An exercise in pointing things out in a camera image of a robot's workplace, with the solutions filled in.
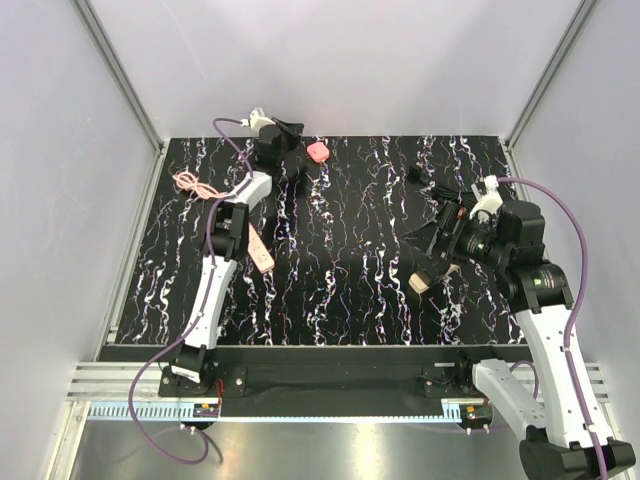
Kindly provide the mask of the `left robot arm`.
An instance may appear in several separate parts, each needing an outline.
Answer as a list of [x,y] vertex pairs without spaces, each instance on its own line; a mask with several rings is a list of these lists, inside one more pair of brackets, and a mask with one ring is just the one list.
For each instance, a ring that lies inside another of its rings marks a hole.
[[215,349],[229,284],[239,263],[249,256],[250,213],[267,198],[287,156],[299,145],[305,125],[287,122],[253,109],[245,119],[218,117],[217,133],[234,148],[246,167],[244,178],[226,192],[185,171],[177,175],[181,189],[212,202],[204,227],[201,275],[188,323],[171,344],[168,378],[184,395],[216,392]]

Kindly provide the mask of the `white red power strip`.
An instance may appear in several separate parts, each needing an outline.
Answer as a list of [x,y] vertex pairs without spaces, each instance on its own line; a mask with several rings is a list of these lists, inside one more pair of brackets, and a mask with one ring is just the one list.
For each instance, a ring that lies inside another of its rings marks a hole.
[[422,295],[426,291],[428,291],[431,287],[441,282],[443,279],[450,277],[454,272],[460,269],[459,265],[451,264],[446,273],[436,278],[431,278],[425,271],[419,270],[415,271],[410,277],[408,281],[408,285],[413,292],[418,295]]

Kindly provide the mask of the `pink cube socket adapter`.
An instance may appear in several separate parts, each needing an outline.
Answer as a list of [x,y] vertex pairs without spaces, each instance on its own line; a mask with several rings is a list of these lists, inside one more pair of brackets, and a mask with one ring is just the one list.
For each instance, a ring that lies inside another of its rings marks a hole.
[[306,147],[309,158],[317,164],[326,162],[330,157],[330,150],[324,142],[314,142]]

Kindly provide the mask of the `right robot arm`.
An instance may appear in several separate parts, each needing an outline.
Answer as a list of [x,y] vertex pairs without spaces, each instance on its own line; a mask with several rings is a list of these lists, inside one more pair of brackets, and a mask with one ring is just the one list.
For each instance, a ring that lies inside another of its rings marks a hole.
[[524,333],[542,398],[534,399],[496,357],[463,357],[454,384],[482,394],[518,437],[530,479],[605,479],[636,463],[632,445],[617,440],[589,382],[577,335],[568,320],[577,306],[564,271],[544,257],[540,208],[508,201],[488,221],[446,201],[435,219],[406,233],[421,255],[415,278],[427,286],[473,261],[495,275],[501,295]]

